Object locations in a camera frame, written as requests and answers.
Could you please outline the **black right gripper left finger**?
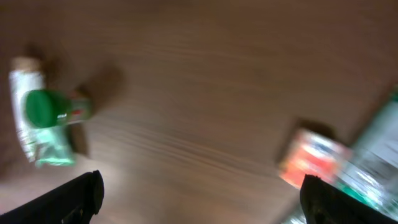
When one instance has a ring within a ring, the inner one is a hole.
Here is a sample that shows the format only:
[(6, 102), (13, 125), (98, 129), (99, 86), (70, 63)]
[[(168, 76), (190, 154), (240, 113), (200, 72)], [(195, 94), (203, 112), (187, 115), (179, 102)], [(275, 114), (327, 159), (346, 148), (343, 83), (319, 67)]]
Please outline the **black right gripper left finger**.
[(1, 215), (1, 223), (62, 224), (89, 223), (104, 199), (100, 171), (79, 177)]

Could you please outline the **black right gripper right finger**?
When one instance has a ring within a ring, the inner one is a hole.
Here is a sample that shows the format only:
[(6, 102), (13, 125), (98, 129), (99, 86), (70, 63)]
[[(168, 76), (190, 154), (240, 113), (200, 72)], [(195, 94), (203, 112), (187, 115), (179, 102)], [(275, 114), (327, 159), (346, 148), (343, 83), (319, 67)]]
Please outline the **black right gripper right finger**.
[(397, 224), (314, 175), (306, 175), (300, 204), (307, 224)]

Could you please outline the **orange snack packet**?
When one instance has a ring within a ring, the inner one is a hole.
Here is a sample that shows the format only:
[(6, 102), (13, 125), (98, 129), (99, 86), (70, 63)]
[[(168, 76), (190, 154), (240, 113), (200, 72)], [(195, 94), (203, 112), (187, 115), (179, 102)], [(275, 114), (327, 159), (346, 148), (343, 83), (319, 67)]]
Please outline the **orange snack packet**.
[(350, 148), (308, 129), (299, 129), (279, 164), (279, 177), (300, 189), (305, 176), (332, 184), (352, 156)]

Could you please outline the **green 3M wipes package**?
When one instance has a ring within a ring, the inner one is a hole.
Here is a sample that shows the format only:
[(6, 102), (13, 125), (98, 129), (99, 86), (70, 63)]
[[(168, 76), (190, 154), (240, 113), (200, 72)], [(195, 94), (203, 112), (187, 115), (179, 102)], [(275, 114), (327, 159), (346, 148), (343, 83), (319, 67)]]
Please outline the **green 3M wipes package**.
[[(353, 154), (330, 185), (397, 221), (397, 90), (348, 148)], [(300, 189), (299, 201), (281, 223), (307, 223)]]

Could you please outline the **mint green tissue pack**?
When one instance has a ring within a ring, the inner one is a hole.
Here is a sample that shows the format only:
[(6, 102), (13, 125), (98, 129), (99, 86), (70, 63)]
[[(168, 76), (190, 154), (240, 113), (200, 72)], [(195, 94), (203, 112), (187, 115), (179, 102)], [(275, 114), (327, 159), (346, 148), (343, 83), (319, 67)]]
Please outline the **mint green tissue pack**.
[(34, 134), (39, 147), (36, 150), (35, 166), (72, 166), (75, 164), (66, 126), (35, 129)]

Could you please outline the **white tube brown cap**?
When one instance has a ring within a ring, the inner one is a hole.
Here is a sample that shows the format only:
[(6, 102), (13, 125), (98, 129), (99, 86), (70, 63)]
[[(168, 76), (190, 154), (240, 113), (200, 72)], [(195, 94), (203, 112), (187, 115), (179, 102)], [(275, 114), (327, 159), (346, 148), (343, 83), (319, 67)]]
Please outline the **white tube brown cap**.
[(30, 91), (45, 88), (40, 60), (32, 57), (12, 59), (9, 85), (17, 138), (28, 161), (34, 162), (38, 143), (30, 121), (26, 118), (25, 102)]

